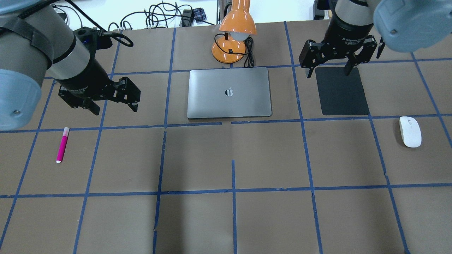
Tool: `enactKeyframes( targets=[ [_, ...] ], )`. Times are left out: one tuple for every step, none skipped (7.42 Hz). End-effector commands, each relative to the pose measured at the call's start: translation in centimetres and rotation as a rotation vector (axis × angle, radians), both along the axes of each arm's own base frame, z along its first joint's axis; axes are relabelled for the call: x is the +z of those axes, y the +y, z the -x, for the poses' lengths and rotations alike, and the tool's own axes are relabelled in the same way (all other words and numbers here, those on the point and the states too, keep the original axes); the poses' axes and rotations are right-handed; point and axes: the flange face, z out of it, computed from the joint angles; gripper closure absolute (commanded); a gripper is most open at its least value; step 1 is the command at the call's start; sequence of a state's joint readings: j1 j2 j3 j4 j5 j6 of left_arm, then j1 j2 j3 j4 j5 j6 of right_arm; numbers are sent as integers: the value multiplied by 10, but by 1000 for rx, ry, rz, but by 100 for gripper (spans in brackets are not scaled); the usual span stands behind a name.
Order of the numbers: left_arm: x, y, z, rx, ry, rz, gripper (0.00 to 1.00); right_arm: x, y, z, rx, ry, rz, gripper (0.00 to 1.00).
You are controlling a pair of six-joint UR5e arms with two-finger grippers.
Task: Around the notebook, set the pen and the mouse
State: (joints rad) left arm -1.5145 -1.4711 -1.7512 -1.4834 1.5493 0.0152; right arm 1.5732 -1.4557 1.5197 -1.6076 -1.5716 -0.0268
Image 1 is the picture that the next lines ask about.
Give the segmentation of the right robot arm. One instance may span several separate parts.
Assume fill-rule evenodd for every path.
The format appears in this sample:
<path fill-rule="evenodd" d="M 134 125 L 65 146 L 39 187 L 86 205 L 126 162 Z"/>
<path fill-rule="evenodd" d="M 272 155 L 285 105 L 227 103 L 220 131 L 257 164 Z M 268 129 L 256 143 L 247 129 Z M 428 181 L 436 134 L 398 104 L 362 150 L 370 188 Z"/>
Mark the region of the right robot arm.
<path fill-rule="evenodd" d="M 307 40 L 299 61 L 310 78 L 314 69 L 348 59 L 344 73 L 377 58 L 385 47 L 399 53 L 429 48 L 451 33 L 450 0 L 316 0 L 314 8 L 332 17 L 321 42 Z"/>

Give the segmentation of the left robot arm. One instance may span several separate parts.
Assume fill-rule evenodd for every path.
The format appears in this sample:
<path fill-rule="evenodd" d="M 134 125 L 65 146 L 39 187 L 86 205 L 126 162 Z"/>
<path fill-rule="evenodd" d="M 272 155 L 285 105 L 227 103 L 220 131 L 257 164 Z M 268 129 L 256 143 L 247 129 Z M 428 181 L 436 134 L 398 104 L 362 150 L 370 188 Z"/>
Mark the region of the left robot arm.
<path fill-rule="evenodd" d="M 141 91 L 128 77 L 112 81 L 95 59 L 112 40 L 132 47 L 126 36 L 96 25 L 71 30 L 52 8 L 53 0 L 2 0 L 0 127 L 27 125 L 41 98 L 48 74 L 60 85 L 59 97 L 72 108 L 100 114 L 98 100 L 110 100 L 138 110 Z"/>

